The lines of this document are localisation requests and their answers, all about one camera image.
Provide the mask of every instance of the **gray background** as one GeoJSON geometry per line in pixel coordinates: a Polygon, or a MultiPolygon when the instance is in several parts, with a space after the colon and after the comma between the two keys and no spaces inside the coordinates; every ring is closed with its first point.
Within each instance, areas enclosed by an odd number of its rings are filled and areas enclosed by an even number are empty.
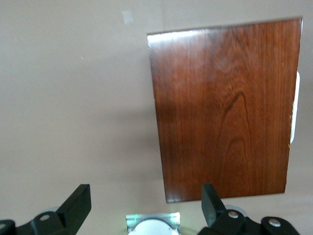
{"type": "Polygon", "coordinates": [[[155,212],[180,212],[195,235],[200,201],[165,203],[146,33],[292,16],[304,23],[286,193],[224,202],[311,234],[312,0],[0,0],[0,219],[22,225],[89,183],[79,235],[124,235],[126,214],[155,212]]]}

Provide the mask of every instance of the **metal screw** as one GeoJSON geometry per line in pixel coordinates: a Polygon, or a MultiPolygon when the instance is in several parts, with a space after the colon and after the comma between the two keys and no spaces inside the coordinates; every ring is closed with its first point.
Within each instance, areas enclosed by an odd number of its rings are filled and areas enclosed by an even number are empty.
{"type": "Polygon", "coordinates": [[[49,218],[50,218],[50,215],[45,214],[45,215],[41,216],[39,220],[40,220],[40,221],[45,221],[45,220],[47,220],[47,219],[49,219],[49,218]]]}
{"type": "Polygon", "coordinates": [[[233,219],[237,219],[239,217],[239,215],[235,211],[228,212],[228,216],[233,219]]]}
{"type": "Polygon", "coordinates": [[[280,222],[277,219],[270,219],[268,222],[271,226],[274,226],[274,227],[280,227],[281,226],[280,222]]]}

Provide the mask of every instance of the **wooden panel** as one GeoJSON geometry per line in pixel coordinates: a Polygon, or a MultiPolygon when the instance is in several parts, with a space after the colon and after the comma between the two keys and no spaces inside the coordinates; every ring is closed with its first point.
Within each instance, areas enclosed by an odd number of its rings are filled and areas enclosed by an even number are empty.
{"type": "Polygon", "coordinates": [[[301,22],[148,35],[167,202],[285,191],[301,22]]]}

